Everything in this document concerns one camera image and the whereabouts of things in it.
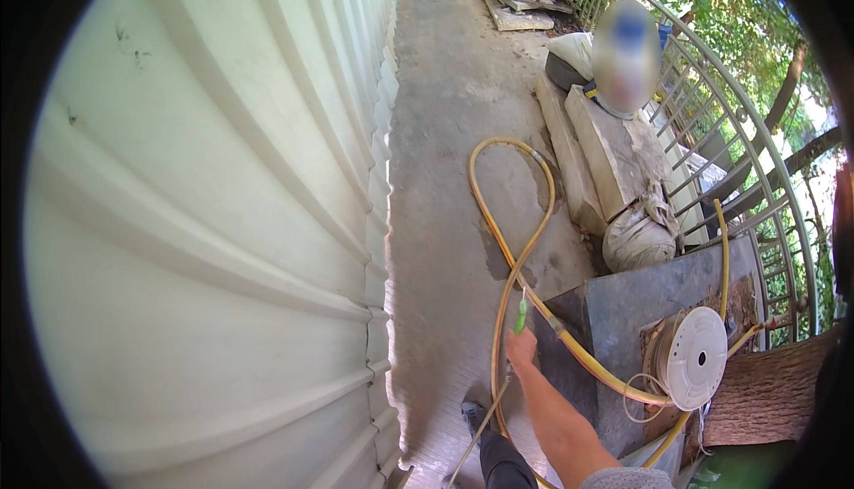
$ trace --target corrugated metal wall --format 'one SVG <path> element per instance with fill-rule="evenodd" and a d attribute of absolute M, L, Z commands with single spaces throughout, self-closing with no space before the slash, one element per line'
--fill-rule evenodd
<path fill-rule="evenodd" d="M 45 97 L 25 263 L 112 485 L 379 487 L 395 0 L 95 0 Z"/>

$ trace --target green spray nozzle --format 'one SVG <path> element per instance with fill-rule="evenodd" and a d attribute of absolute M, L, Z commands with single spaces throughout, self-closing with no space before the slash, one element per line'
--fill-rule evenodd
<path fill-rule="evenodd" d="M 528 301 L 525 299 L 525 295 L 522 295 L 522 299 L 519 301 L 519 314 L 516 317 L 516 328 L 513 330 L 514 334 L 521 334 L 522 328 L 525 327 L 525 316 L 528 314 Z"/>

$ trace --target wet floor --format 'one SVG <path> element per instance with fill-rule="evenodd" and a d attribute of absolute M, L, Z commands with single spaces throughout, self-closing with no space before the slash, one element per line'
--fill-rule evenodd
<path fill-rule="evenodd" d="M 483 0 L 398 0 L 386 310 L 393 316 L 389 394 L 400 410 L 403 462 L 415 465 L 407 488 L 439 486 L 469 444 L 459 414 L 464 396 L 489 400 L 489 350 L 509 268 L 471 195 L 468 161 L 479 142 L 516 137 L 545 153 L 555 172 L 556 213 L 524 271 L 539 296 L 592 277 L 532 94 L 547 40 L 541 32 L 498 33 Z M 518 254 L 548 204 L 539 165 L 498 146 L 481 153 L 476 171 Z M 517 304 L 518 293 L 511 309 Z M 544 473 L 518 383 L 502 404 L 520 451 Z M 464 488 L 483 486 L 476 452 L 460 479 Z"/>

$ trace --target bag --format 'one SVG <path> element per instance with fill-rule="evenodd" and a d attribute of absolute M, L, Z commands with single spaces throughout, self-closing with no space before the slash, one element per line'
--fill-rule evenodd
<path fill-rule="evenodd" d="M 592 33 L 556 36 L 546 44 L 548 51 L 569 63 L 585 79 L 592 79 Z"/>
<path fill-rule="evenodd" d="M 665 202 L 660 184 L 650 184 L 604 232 L 602 257 L 612 272 L 642 269 L 677 254 L 679 223 Z"/>

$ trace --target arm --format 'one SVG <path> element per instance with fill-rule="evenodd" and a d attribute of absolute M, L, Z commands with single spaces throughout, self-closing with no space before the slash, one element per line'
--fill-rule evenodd
<path fill-rule="evenodd" d="M 522 382 L 534 435 L 566 489 L 576 489 L 597 470 L 621 467 L 590 423 L 542 376 L 532 359 L 536 337 L 507 331 L 507 358 Z"/>

